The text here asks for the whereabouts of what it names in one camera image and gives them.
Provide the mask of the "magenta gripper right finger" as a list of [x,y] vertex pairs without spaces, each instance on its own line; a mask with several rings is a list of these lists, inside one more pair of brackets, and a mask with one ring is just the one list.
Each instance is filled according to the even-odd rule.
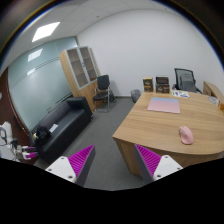
[[145,183],[152,183],[182,169],[169,155],[160,156],[137,144],[134,145],[134,155]]

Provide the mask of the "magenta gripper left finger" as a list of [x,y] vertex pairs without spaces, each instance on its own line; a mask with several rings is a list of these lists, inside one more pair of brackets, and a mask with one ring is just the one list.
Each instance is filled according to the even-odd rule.
[[95,146],[91,145],[69,157],[60,156],[46,171],[83,187],[94,157]]

